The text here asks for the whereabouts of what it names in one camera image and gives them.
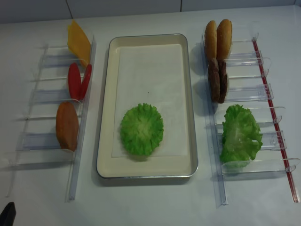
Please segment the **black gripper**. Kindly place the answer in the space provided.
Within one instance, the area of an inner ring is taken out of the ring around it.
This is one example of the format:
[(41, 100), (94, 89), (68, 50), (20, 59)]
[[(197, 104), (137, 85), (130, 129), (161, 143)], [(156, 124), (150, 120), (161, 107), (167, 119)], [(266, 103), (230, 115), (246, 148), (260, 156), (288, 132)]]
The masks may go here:
[(9, 202), (0, 214), (0, 226), (13, 226), (16, 217), (14, 202)]

